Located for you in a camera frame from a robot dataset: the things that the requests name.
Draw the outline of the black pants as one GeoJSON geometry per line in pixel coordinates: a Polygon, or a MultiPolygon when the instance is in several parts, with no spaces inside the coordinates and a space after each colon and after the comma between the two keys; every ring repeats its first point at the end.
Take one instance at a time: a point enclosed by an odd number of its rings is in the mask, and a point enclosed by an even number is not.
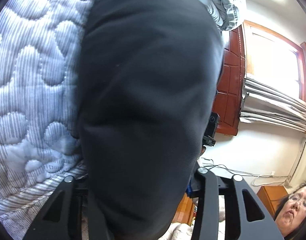
{"type": "Polygon", "coordinates": [[[78,133],[115,239],[168,229],[201,153],[223,50],[198,0],[95,0],[81,46],[78,133]]]}

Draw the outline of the wooden nightstand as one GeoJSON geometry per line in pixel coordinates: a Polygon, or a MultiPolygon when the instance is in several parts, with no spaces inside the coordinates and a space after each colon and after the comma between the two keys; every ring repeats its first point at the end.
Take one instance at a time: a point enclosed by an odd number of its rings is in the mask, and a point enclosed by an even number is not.
{"type": "Polygon", "coordinates": [[[287,191],[284,186],[261,186],[257,192],[257,196],[260,198],[268,212],[274,217],[274,214],[278,208],[278,205],[283,197],[287,195],[287,191]]]}

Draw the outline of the dark wooden headboard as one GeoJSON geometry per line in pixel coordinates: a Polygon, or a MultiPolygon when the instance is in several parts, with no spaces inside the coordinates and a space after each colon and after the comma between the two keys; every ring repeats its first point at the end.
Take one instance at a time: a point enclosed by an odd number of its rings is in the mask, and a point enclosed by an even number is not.
{"type": "Polygon", "coordinates": [[[223,32],[225,39],[222,75],[218,84],[213,111],[220,116],[218,133],[236,136],[242,101],[242,84],[245,75],[245,46],[243,27],[223,32]]]}

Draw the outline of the grey curtain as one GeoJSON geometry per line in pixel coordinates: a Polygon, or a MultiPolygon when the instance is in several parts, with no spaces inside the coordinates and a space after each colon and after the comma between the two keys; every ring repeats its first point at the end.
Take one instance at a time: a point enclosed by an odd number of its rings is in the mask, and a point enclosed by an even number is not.
{"type": "Polygon", "coordinates": [[[246,77],[239,119],[247,124],[263,123],[306,133],[306,102],[246,77]]]}

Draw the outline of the wooden framed window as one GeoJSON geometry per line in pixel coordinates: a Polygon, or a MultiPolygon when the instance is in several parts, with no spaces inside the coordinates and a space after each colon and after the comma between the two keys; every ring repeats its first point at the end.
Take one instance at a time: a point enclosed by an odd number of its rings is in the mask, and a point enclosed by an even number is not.
{"type": "Polygon", "coordinates": [[[306,102],[306,43],[244,21],[246,77],[306,102]]]}

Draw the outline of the grey quilted bedspread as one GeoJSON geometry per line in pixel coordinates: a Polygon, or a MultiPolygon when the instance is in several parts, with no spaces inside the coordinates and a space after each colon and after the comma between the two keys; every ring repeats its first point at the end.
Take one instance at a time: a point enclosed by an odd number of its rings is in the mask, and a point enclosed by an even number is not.
{"type": "Polygon", "coordinates": [[[95,0],[0,0],[0,223],[22,239],[67,176],[86,175],[77,65],[95,0]]]}

